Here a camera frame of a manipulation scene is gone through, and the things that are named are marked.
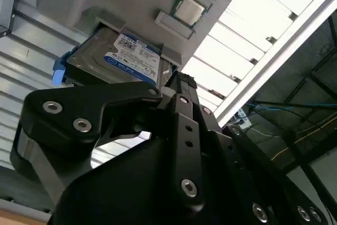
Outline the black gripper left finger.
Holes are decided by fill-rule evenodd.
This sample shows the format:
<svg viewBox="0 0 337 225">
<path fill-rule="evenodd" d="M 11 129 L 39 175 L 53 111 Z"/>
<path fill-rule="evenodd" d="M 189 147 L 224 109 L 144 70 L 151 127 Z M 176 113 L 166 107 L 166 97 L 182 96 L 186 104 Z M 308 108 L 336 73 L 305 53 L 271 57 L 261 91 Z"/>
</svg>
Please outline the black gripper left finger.
<svg viewBox="0 0 337 225">
<path fill-rule="evenodd" d="M 76 179 L 148 140 L 200 146 L 200 125 L 175 72 L 157 89 L 148 82 L 38 90 L 24 100 L 11 151 L 14 168 L 39 181 L 56 206 Z"/>
</svg>

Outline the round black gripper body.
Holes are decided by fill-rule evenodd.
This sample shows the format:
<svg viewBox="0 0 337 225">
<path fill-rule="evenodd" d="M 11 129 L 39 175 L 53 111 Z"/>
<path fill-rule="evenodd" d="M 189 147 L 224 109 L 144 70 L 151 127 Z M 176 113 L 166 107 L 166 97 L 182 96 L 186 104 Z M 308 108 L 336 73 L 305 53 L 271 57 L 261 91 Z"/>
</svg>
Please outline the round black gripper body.
<svg viewBox="0 0 337 225">
<path fill-rule="evenodd" d="M 206 145 L 148 140 L 76 179 L 50 224 L 225 224 Z"/>
</svg>

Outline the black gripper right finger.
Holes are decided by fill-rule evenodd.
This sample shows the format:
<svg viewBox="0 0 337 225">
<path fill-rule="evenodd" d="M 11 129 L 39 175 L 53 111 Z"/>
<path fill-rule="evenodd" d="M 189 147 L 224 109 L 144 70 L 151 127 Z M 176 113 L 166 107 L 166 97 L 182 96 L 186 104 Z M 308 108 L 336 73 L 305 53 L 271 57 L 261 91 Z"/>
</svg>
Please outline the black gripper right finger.
<svg viewBox="0 0 337 225">
<path fill-rule="evenodd" d="M 238 127 L 221 128 L 200 104 L 197 84 L 184 88 L 206 140 L 213 189 L 225 224 L 327 224 L 322 211 Z"/>
</svg>

